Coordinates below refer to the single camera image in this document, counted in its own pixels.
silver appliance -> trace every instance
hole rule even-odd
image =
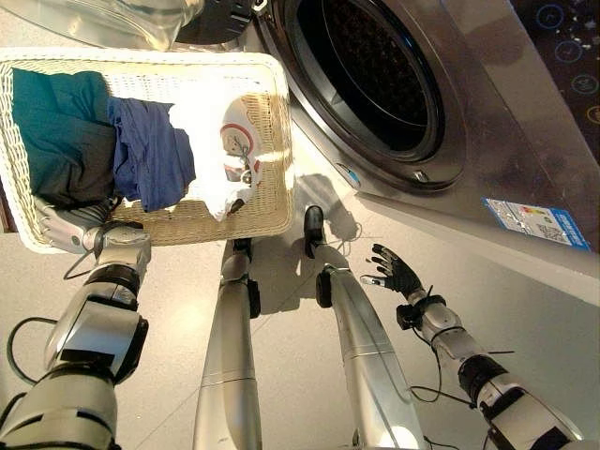
[[[563,209],[597,252],[598,3],[512,1],[263,0],[255,24],[358,191],[497,229],[482,199]]]

wire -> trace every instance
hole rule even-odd
[[[428,347],[430,347],[429,342],[427,342],[423,337],[421,337],[414,328],[412,329],[412,332],[414,333],[415,336],[417,336],[419,339],[421,339],[423,342],[425,342]],[[433,350],[432,347],[430,347],[430,348],[433,351],[433,354],[435,354],[436,363],[438,365],[438,389],[433,389],[431,387],[426,387],[426,386],[417,386],[417,385],[410,386],[409,389],[411,390],[412,395],[417,400],[423,401],[426,403],[435,403],[436,401],[438,401],[440,396],[443,396],[443,397],[458,401],[460,403],[464,403],[465,405],[469,405],[469,408],[471,408],[471,409],[476,408],[477,405],[475,405],[474,403],[472,403],[468,400],[465,400],[463,398],[452,396],[452,395],[447,394],[444,391],[442,391],[442,368],[440,367],[440,358],[438,357],[438,353],[435,350]],[[436,394],[436,397],[434,397],[432,399],[422,398],[421,396],[419,396],[417,393],[414,392],[414,389],[421,389],[424,391],[434,392]]]
[[[0,442],[1,450],[38,450],[45,448],[76,448],[78,450],[96,450],[95,447],[80,442],[65,442],[65,441],[47,441],[26,443],[24,445],[5,445]]]
[[[425,386],[409,386],[409,389],[411,390],[411,393],[414,395],[414,397],[417,400],[423,401],[425,403],[435,403],[436,401],[438,401],[440,399],[440,395],[442,394],[442,368],[440,367],[440,358],[438,357],[438,353],[435,350],[433,350],[433,348],[431,350],[433,351],[433,354],[435,354],[435,361],[438,366],[438,388],[432,389],[430,387],[426,388]],[[426,389],[430,392],[435,392],[435,397],[434,398],[422,398],[419,395],[414,393],[414,391],[413,391],[414,387],[416,387],[417,389]]]
[[[433,448],[433,445],[436,445],[438,447],[454,448],[455,450],[460,450],[458,447],[456,447],[454,445],[431,441],[427,436],[423,436],[423,439],[425,439],[425,442],[429,444],[430,448]]]
[[[7,421],[8,419],[8,415],[10,414],[10,412],[12,411],[12,409],[15,407],[15,405],[17,404],[17,402],[21,399],[25,397],[25,393],[21,392],[19,394],[17,394],[15,397],[13,397],[10,402],[8,403],[8,405],[6,406],[6,408],[2,411],[2,415],[0,415],[0,429],[2,429],[2,427],[4,426],[4,423]]]
[[[66,273],[63,275],[63,280],[74,279],[78,277],[83,277],[91,272],[91,270],[86,270],[85,272],[80,272],[79,274],[71,275],[71,272],[77,268],[79,264],[83,262],[85,258],[90,256],[94,250],[87,250],[73,265],[69,267]]]
[[[425,342],[427,344],[427,346],[429,347],[429,342],[424,337],[419,335],[414,328],[412,328],[412,332],[414,333],[415,336],[417,336],[419,339],[421,339],[423,342]]]
[[[15,327],[12,329],[12,331],[10,332],[10,335],[8,335],[8,341],[7,341],[7,360],[8,360],[8,364],[10,365],[10,368],[12,368],[12,371],[15,372],[15,374],[20,379],[22,379],[24,382],[26,382],[28,384],[36,384],[37,383],[36,380],[34,380],[33,378],[27,376],[25,374],[25,372],[23,372],[21,370],[21,368],[17,364],[17,361],[15,361],[15,356],[14,356],[13,351],[12,351],[13,342],[15,340],[15,336],[17,335],[17,332],[21,329],[21,327],[23,325],[25,325],[26,323],[30,323],[30,322],[50,323],[52,325],[56,324],[56,321],[54,319],[46,319],[45,317],[28,317],[27,319],[23,319],[22,321],[20,321],[19,323],[17,323],[15,325]]]
[[[472,403],[471,401],[465,400],[464,398],[460,398],[460,397],[455,397],[455,396],[452,396],[452,395],[450,395],[450,394],[448,394],[448,393],[446,393],[446,392],[444,392],[444,391],[436,391],[435,389],[432,389],[432,388],[430,388],[430,387],[426,387],[426,386],[411,386],[409,389],[411,390],[412,394],[413,394],[413,395],[414,395],[414,396],[415,396],[417,399],[419,399],[419,400],[421,400],[421,398],[420,398],[419,396],[417,396],[417,395],[416,395],[416,394],[413,392],[413,389],[421,389],[421,390],[424,390],[424,391],[435,392],[436,394],[440,393],[440,395],[441,395],[441,396],[444,396],[444,397],[446,397],[446,398],[451,398],[451,399],[453,399],[453,400],[455,400],[455,401],[458,401],[458,402],[460,402],[460,403],[464,403],[465,405],[468,405],[468,406],[469,406],[469,408],[471,408],[472,410],[474,410],[475,408],[477,408],[477,405],[475,405],[475,404],[474,404],[474,403]]]

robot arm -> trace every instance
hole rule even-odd
[[[136,223],[104,223],[108,205],[37,207],[56,247],[93,251],[96,265],[52,330],[46,375],[0,429],[0,448],[116,450],[114,386],[135,370],[148,331],[137,295],[151,258],[150,238]]]
[[[397,307],[403,330],[415,328],[437,354],[443,367],[477,405],[489,424],[488,436],[500,450],[595,448],[562,414],[523,387],[463,327],[440,295],[429,295],[414,271],[393,251],[375,245],[372,261],[385,277],[361,277],[400,292],[408,305]]]

white towel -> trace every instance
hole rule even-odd
[[[261,182],[263,167],[257,156],[261,143],[256,128],[248,120],[244,102],[234,93],[207,92],[179,99],[169,110],[171,125],[189,136],[194,154],[196,179],[188,187],[187,198],[204,201],[218,221],[241,199],[248,203]],[[243,172],[246,155],[251,184],[230,181]]]

laundry basket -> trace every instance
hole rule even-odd
[[[103,49],[6,49],[0,51],[0,178],[23,243],[39,253],[53,248],[38,226],[29,187],[27,154],[12,120],[12,69],[75,73],[94,70],[109,94],[173,102],[181,86],[239,92],[262,141],[262,181],[240,210],[217,222],[199,199],[172,210],[144,213],[140,202],[121,204],[112,218],[141,222],[156,246],[283,233],[293,216],[290,112],[285,75],[261,53],[145,52]]]

